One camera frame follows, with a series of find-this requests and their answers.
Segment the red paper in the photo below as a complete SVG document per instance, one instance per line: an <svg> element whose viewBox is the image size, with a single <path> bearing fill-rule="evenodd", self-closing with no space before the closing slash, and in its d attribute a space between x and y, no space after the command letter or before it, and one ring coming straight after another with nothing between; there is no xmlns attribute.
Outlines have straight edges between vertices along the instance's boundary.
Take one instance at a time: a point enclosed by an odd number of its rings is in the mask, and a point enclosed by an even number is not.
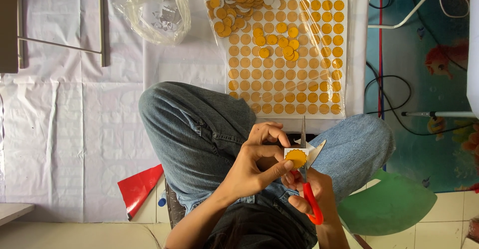
<svg viewBox="0 0 479 249"><path fill-rule="evenodd" d="M136 215L162 175L163 166L159 164L118 182L129 221Z"/></svg>

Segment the fingernail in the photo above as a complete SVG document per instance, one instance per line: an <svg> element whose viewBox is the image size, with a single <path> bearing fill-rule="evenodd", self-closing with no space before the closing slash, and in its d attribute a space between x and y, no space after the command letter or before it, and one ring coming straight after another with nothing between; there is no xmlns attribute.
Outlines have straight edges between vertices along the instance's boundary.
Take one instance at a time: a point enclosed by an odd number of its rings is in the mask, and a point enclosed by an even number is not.
<svg viewBox="0 0 479 249"><path fill-rule="evenodd" d="M285 160L286 162L284 163L284 168L286 170L291 170L294 166L294 163L291 160Z"/></svg>

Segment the person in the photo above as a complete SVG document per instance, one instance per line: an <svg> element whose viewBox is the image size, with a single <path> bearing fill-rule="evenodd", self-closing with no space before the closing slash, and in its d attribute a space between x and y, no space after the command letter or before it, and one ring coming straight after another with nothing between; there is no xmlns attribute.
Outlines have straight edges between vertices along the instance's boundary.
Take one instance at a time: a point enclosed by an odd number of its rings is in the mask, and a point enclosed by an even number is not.
<svg viewBox="0 0 479 249"><path fill-rule="evenodd" d="M282 124L255 124L243 99L200 87L162 82L139 101L141 119L186 207L165 247L349 248L336 206L360 189L395 149L390 128L366 114L349 117L309 142L326 145L307 179L324 215L315 226L283 150L291 147Z"/></svg>

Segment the metal stand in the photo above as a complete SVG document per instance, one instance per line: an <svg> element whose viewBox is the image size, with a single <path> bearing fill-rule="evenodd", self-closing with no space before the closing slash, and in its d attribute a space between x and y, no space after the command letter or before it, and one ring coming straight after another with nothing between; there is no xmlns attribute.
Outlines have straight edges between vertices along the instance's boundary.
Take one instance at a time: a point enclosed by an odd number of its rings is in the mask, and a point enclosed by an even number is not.
<svg viewBox="0 0 479 249"><path fill-rule="evenodd" d="M416 5L416 7L414 7L412 9L412 11L406 16L406 18L404 18L403 21L401 21L399 24L397 25L394 25L394 26L386 26L386 25L368 25L367 28L384 28L384 29L395 29L395 28L398 28L402 25L404 25L404 23L407 22L407 20L410 19L410 17L419 9L419 7L425 2L426 0L421 0L419 1L419 3Z"/></svg>
<svg viewBox="0 0 479 249"><path fill-rule="evenodd" d="M31 39L31 38L24 37L23 36L22 0L17 0L17 11L18 11L18 14L17 14L17 16L18 16L17 17L18 18L18 20L17 20L17 25L18 25L18 67L20 69L24 69L23 62L25 60L25 55L23 53L23 41L31 41L31 42L42 43L42 44L62 46L62 47L65 47L65 48L80 50L80 51L84 51L84 52L87 52L87 53L99 54L100 55L100 66L104 67L105 66L104 0L98 0L98 7L99 7L99 12L100 12L100 50L99 51L94 51L94 50L74 47L74 46L70 46L70 45L56 44L56 43L51 43L51 42L47 42L47 41L41 41L41 40L37 40L37 39Z"/></svg>
<svg viewBox="0 0 479 249"><path fill-rule="evenodd" d="M476 118L471 111L420 111L409 112L404 111L401 116L425 116L425 117L464 117L464 118Z"/></svg>

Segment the sticker sheet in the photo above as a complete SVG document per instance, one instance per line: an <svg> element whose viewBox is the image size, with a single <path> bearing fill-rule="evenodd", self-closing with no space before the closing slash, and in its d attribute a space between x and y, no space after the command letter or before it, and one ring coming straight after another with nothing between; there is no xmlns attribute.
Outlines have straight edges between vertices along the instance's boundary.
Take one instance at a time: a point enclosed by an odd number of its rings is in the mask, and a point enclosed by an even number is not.
<svg viewBox="0 0 479 249"><path fill-rule="evenodd" d="M206 0L227 93L264 118L340 119L347 0Z"/></svg>

